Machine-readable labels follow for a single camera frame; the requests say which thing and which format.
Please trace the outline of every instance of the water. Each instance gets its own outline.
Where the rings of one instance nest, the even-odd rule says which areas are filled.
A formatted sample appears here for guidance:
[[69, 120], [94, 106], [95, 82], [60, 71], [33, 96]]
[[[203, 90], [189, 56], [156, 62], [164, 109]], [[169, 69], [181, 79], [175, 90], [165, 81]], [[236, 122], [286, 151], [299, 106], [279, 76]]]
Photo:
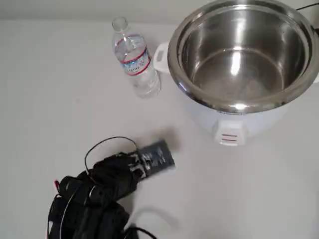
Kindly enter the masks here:
[[128, 27], [123, 17], [113, 20], [113, 51], [128, 75], [137, 96], [149, 98], [160, 91], [160, 80], [151, 63], [144, 38]]

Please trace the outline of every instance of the red stripe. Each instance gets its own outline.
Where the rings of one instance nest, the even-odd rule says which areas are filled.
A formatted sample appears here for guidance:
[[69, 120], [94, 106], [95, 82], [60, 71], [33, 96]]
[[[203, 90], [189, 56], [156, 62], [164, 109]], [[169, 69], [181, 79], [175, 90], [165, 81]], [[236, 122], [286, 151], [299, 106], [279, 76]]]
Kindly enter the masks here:
[[229, 136], [229, 137], [237, 137], [237, 135], [233, 135], [233, 134], [225, 134], [225, 133], [222, 133], [221, 135], [222, 135], [222, 136]]
[[131, 62], [133, 62], [133, 61], [136, 61], [137, 59], [139, 59], [141, 56], [143, 56], [143, 54], [146, 52], [146, 47], [145, 47], [145, 49], [144, 49], [144, 51], [141, 53], [141, 55], [139, 55], [139, 56], [137, 56], [137, 57], [135, 57], [134, 59], [132, 59], [132, 60], [129, 60], [129, 61], [120, 61], [122, 64], [128, 64], [128, 63], [131, 63]]
[[235, 139], [222, 138], [221, 140], [223, 140], [223, 141], [230, 141], [230, 142], [237, 142], [237, 140], [235, 140]]
[[136, 75], [138, 75], [139, 73], [142, 73], [142, 72], [149, 66], [150, 62], [151, 62], [151, 58], [150, 58], [148, 64], [143, 68], [143, 70], [141, 70], [141, 71], [139, 71], [139, 72], [137, 72], [137, 73], [128, 74], [128, 75], [129, 75], [129, 76], [136, 76]]

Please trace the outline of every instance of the stainless steel inner pot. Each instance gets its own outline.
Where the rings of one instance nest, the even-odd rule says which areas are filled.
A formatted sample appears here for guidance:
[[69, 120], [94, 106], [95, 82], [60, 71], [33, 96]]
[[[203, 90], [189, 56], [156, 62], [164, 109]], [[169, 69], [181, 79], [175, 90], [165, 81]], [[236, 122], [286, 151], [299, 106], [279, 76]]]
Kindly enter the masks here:
[[168, 47], [179, 87], [216, 110], [254, 113], [302, 94], [319, 72], [319, 39], [273, 0], [217, 0], [188, 16]]

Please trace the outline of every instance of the white wall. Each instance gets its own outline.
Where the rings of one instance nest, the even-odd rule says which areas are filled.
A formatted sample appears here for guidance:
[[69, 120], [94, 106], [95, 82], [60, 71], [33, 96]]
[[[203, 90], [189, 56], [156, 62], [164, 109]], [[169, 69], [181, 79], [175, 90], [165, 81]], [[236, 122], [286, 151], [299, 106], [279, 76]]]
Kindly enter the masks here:
[[[111, 20], [123, 15], [131, 22], [178, 24], [208, 0], [0, 0], [0, 18]], [[316, 0], [282, 0], [298, 8]], [[314, 23], [319, 7], [302, 13]]]

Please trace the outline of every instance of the white rice cooker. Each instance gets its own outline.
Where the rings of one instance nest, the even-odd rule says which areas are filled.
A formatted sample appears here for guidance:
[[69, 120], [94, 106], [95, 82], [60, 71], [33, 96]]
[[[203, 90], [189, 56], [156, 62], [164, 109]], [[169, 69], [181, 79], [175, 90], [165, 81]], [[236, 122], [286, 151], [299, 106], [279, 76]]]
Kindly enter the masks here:
[[217, 142], [243, 145], [319, 81], [319, 36], [278, 1], [217, 0], [185, 18], [154, 67], [171, 74]]

